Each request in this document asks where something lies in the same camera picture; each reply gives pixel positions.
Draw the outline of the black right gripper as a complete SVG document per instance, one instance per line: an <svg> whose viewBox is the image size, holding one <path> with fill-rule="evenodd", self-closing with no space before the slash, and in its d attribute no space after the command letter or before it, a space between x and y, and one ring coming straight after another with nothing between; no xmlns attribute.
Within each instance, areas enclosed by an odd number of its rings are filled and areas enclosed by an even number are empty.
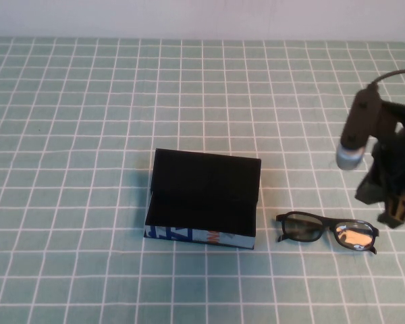
<svg viewBox="0 0 405 324"><path fill-rule="evenodd" d="M372 151L373 164L359 184L355 198L367 205L385 201L378 222L390 228L405 223L405 126Z"/></svg>

